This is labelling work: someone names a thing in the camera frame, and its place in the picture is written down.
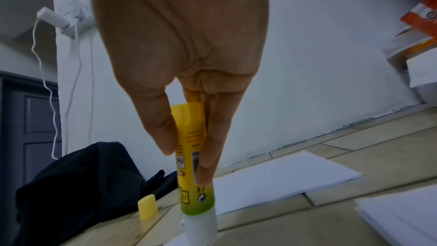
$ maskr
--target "orange and white packaging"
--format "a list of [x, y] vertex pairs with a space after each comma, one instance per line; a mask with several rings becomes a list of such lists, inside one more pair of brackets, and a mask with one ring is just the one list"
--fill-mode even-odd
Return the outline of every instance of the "orange and white packaging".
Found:
[[424, 0], [401, 18], [401, 21], [437, 38], [437, 0]]

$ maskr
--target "hand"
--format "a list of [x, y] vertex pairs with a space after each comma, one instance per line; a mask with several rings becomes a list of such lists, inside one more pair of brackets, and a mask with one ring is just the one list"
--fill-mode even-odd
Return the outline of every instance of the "hand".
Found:
[[197, 183], [208, 185], [232, 117], [256, 74], [268, 0], [92, 0], [115, 77], [165, 155], [178, 143], [165, 86], [178, 78], [187, 102], [202, 101], [208, 135]]

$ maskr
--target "glue stick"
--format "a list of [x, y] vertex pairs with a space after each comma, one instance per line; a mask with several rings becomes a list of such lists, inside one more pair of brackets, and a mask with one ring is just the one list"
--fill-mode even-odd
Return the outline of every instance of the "glue stick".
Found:
[[203, 103], [180, 104], [171, 109], [179, 133], [175, 154], [185, 235], [191, 246], [207, 246], [216, 238], [217, 218], [212, 184], [198, 186], [195, 180], [199, 153], [206, 137]]

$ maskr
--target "black fabric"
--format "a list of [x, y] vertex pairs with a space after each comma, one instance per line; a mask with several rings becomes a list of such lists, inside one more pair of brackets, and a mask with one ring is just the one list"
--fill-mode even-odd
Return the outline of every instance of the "black fabric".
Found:
[[20, 231], [12, 243], [59, 245], [96, 223], [138, 210], [144, 196], [178, 187], [176, 172], [145, 181], [118, 142], [98, 142], [54, 161], [16, 193]]

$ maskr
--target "door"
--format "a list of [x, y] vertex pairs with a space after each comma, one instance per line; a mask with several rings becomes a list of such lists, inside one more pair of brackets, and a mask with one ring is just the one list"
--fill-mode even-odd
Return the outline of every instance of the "door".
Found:
[[[61, 121], [57, 94], [53, 97], [58, 136], [55, 157], [61, 154]], [[55, 128], [49, 92], [44, 88], [8, 84], [3, 86], [1, 117], [0, 245], [9, 245], [19, 225], [15, 220], [15, 192], [52, 163]]]

